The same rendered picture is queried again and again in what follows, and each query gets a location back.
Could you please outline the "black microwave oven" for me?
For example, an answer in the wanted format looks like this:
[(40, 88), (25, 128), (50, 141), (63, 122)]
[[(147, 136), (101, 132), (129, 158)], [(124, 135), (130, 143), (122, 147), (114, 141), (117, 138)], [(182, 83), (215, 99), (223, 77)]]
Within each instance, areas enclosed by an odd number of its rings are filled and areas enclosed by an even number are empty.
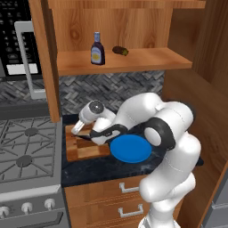
[[(29, 0), (0, 0), (0, 80), (26, 80), (14, 23), (30, 21)], [(43, 79), (33, 32), (22, 33), (30, 74)]]

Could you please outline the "dark condiment bottle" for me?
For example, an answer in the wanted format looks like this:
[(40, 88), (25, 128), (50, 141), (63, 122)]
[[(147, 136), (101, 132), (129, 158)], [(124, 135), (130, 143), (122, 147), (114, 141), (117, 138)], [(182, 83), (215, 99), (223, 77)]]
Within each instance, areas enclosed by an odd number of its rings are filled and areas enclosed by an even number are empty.
[(95, 65), (105, 64), (105, 52), (99, 32), (94, 33), (94, 43), (91, 47), (91, 63)]

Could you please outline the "wooden cutting board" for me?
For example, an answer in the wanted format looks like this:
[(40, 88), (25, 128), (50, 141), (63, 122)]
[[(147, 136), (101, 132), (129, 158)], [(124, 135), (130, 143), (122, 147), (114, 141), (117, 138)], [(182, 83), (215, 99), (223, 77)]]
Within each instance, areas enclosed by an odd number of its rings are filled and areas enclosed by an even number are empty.
[(73, 125), (65, 126), (66, 154), (69, 162), (106, 157), (110, 155), (108, 144), (97, 145), (92, 141), (74, 136), (71, 133)]

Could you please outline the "wooden cabinet shelf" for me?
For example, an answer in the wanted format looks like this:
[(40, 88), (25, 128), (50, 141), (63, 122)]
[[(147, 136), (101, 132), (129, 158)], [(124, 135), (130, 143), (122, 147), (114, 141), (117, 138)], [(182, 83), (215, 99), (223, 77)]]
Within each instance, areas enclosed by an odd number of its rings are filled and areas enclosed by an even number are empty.
[(171, 49), (130, 49), (127, 56), (105, 51), (105, 64), (93, 65), (89, 51), (59, 52), (57, 67), (60, 76), (151, 71), (163, 69), (190, 69), (192, 62)]

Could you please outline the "white stove knob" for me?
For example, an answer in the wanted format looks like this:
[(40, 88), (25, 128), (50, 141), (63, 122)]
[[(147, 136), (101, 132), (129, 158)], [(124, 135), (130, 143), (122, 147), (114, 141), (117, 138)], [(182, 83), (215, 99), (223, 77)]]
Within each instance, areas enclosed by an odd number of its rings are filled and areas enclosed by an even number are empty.
[(32, 211), (32, 204), (30, 202), (23, 203), (21, 210), (28, 215)]
[(8, 207), (0, 207), (0, 218), (4, 219), (9, 215), (9, 208)]
[(52, 210), (54, 207), (55, 207), (55, 200), (54, 199), (47, 199), (45, 201), (45, 207), (48, 209), (48, 210)]

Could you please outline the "wooden cabinet door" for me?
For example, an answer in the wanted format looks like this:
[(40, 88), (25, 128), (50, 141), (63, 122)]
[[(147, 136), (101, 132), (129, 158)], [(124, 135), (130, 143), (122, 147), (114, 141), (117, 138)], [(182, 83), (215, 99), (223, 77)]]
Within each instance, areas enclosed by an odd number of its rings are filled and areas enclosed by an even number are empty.
[(48, 6), (48, 0), (28, 0), (28, 3), (37, 41), (49, 113), (52, 122), (59, 122), (61, 118), (59, 73), (52, 10)]

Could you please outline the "blue plate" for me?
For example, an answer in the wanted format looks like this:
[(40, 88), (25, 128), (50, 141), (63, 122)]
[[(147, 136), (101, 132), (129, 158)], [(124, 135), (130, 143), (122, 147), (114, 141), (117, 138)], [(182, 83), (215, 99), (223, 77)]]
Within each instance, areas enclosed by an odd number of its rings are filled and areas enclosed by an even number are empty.
[(140, 163), (151, 155), (151, 144), (139, 135), (125, 134), (110, 143), (110, 152), (118, 160), (126, 163)]

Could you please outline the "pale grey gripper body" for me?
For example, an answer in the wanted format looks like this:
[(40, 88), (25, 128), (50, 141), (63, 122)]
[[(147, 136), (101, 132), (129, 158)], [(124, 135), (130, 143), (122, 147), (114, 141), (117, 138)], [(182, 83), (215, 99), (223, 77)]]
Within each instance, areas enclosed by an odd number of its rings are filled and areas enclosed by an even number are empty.
[(84, 127), (85, 123), (81, 120), (79, 120), (74, 127), (71, 129), (71, 133), (73, 135), (78, 135), (78, 133), (82, 130), (82, 128)]

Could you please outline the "dark green pickle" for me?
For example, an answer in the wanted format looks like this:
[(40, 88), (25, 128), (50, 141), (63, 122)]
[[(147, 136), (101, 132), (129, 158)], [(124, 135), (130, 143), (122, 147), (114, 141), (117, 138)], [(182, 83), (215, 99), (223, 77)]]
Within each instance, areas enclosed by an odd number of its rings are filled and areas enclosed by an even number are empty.
[(127, 56), (128, 55), (128, 50), (125, 47), (122, 47), (122, 46), (114, 46), (112, 48), (112, 52), (114, 52), (115, 54), (123, 55), (123, 56)]

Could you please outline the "grey appliance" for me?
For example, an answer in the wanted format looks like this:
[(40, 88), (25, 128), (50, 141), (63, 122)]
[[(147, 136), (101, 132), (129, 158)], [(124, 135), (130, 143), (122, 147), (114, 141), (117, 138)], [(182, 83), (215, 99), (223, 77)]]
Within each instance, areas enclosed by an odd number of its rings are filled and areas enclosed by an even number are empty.
[(228, 170), (200, 228), (228, 228)]

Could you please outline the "grey gas stove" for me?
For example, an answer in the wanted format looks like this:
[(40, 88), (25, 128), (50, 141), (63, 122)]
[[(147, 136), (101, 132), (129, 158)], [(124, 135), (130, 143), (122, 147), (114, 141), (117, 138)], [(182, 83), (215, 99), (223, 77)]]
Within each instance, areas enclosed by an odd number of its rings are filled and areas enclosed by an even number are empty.
[[(0, 120), (0, 228), (70, 228), (61, 188), (62, 123), (48, 117)], [(47, 199), (55, 207), (45, 207)], [(30, 202), (26, 215), (21, 206)]]

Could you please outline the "wooden drawer front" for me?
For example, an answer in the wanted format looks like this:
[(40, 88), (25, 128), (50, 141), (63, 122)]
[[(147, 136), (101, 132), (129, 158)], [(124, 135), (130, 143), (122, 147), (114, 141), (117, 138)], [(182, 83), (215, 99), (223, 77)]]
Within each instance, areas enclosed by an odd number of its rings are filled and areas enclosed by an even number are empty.
[(72, 228), (137, 228), (150, 204), (139, 197), (98, 201), (69, 208)]
[(113, 199), (138, 194), (138, 191), (122, 193), (119, 183), (125, 183), (126, 188), (138, 187), (145, 175), (132, 176), (110, 181), (89, 183), (64, 189), (66, 200), (70, 208), (83, 206), (86, 203), (94, 203), (99, 200)]

